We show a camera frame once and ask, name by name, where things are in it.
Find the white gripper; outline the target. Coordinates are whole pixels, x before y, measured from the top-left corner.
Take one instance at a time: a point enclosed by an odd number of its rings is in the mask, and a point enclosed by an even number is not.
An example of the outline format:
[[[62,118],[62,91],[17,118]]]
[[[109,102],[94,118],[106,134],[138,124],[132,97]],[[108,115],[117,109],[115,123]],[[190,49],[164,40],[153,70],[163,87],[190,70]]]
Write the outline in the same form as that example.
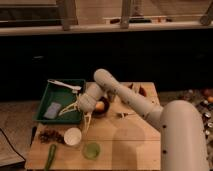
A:
[[[58,116],[61,116],[67,112],[76,111],[79,108],[81,111],[86,113],[84,115],[84,133],[86,134],[90,127],[92,112],[95,110],[96,103],[97,101],[92,98],[80,97],[77,102],[63,108],[59,112]]]

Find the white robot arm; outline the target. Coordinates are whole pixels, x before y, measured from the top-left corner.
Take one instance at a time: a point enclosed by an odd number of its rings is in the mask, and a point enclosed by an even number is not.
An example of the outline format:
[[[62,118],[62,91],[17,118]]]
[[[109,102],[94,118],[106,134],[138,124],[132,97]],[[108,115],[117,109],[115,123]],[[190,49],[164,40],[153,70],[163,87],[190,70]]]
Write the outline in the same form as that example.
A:
[[[123,85],[106,69],[77,98],[83,112],[93,112],[105,92],[112,92],[161,134],[161,171],[209,171],[204,125],[199,111],[185,100],[162,107]]]

